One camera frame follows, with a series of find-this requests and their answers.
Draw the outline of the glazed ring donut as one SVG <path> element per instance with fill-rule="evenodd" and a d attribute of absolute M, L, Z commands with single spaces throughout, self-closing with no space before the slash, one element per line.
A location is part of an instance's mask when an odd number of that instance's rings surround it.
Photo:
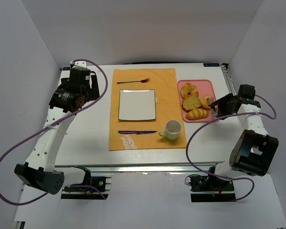
<path fill-rule="evenodd" d="M 210 104 L 214 102 L 214 97 L 210 95 L 205 95 L 200 98 L 200 104 L 205 109 L 210 109 Z"/>

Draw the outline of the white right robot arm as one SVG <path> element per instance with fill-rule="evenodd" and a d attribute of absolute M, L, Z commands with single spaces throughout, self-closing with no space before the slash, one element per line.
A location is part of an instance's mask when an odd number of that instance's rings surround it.
<path fill-rule="evenodd" d="M 268 172 L 279 141 L 266 131 L 256 97 L 254 86 L 242 84 L 236 95 L 229 93 L 218 100 L 206 100 L 217 118 L 238 115 L 243 130 L 229 159 L 208 170 L 220 179 L 233 179 L 242 174 L 262 177 Z"/>

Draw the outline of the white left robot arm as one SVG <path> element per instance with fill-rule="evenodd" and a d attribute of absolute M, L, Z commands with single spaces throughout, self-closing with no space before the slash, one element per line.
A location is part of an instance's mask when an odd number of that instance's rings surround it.
<path fill-rule="evenodd" d="M 86 168 L 55 169 L 59 148 L 75 118 L 75 112 L 100 96 L 96 74 L 87 68 L 86 61 L 71 62 L 68 72 L 69 76 L 61 79 L 49 102 L 44 125 L 47 130 L 40 134 L 25 163 L 17 164 L 14 169 L 25 185 L 53 195 L 65 186 L 91 184 L 91 176 Z"/>

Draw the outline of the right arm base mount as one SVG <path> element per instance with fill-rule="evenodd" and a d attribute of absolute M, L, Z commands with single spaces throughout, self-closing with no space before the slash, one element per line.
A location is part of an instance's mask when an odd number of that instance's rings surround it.
<path fill-rule="evenodd" d="M 223 180 L 211 175 L 188 175 L 184 182 L 190 186 L 191 202 L 236 202 L 232 181 Z"/>

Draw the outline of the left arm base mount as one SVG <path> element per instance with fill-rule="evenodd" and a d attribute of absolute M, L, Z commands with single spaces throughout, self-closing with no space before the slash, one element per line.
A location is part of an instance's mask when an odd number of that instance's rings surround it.
<path fill-rule="evenodd" d="M 73 166 L 62 169 L 64 183 L 61 199 L 105 200 L 109 195 L 110 178 L 94 176 L 85 167 Z"/>

